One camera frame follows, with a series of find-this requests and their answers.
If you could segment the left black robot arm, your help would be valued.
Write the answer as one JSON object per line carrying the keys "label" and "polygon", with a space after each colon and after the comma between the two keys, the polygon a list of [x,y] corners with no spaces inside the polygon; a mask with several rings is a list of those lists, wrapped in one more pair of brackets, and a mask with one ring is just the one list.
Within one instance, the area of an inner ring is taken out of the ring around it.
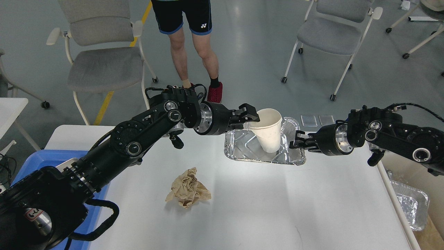
{"label": "left black robot arm", "polygon": [[246,122],[259,122],[254,106],[227,109],[214,102],[199,102],[193,88],[148,87],[159,91],[148,98],[149,109],[116,125],[86,155],[59,171],[38,169],[1,194],[1,249],[49,250],[67,239],[94,241],[119,215],[118,206],[95,199],[129,166],[139,165],[148,150],[168,135],[173,146],[183,148],[179,132],[184,123],[199,135],[219,135],[242,129]]}

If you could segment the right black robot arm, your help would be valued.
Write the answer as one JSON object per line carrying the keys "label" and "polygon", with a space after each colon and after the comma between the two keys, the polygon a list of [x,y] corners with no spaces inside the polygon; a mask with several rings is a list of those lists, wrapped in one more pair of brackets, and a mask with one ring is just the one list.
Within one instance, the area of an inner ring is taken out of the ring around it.
{"label": "right black robot arm", "polygon": [[349,155],[365,142],[373,144],[370,149],[370,166],[375,166],[387,151],[422,164],[433,176],[444,173],[444,134],[432,127],[420,127],[403,123],[398,111],[408,103],[392,104],[384,109],[377,107],[352,109],[346,120],[321,127],[316,133],[302,137],[296,132],[289,143],[291,149],[306,149],[327,156]]}

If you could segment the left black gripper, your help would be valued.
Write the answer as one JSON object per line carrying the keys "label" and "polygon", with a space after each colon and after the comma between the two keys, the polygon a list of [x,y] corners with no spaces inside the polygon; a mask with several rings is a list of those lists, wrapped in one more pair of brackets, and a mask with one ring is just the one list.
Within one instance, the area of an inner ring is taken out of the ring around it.
{"label": "left black gripper", "polygon": [[[237,110],[229,110],[224,105],[203,101],[200,103],[201,122],[194,128],[199,135],[220,135],[234,130],[251,130],[251,125],[260,120],[254,106],[244,103]],[[234,123],[233,120],[253,120]]]}

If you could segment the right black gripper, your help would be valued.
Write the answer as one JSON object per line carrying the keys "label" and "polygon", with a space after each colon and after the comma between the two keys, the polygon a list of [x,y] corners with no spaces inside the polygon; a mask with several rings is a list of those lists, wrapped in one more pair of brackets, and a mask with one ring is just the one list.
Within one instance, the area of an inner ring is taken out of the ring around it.
{"label": "right black gripper", "polygon": [[321,127],[316,133],[297,130],[295,141],[289,142],[289,149],[303,149],[327,156],[350,155],[354,147],[348,141],[347,128],[347,124],[331,124]]}

